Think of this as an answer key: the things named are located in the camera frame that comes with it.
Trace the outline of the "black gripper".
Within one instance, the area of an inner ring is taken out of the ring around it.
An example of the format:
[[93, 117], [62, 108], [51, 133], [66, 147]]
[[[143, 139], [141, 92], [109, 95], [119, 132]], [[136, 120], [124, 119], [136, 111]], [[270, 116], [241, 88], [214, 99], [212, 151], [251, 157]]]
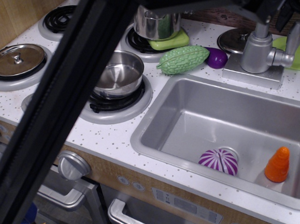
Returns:
[[275, 24], [276, 30], [281, 32], [294, 13], [300, 14], [300, 0], [287, 0], [279, 11], [279, 16]]

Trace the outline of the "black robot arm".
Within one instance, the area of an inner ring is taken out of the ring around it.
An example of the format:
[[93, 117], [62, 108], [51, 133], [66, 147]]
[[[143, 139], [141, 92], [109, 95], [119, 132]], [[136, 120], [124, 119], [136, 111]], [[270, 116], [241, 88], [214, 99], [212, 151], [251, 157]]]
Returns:
[[125, 28], [141, 5], [155, 13], [228, 7], [268, 23], [285, 0], [80, 0], [0, 160], [0, 224], [21, 224]]

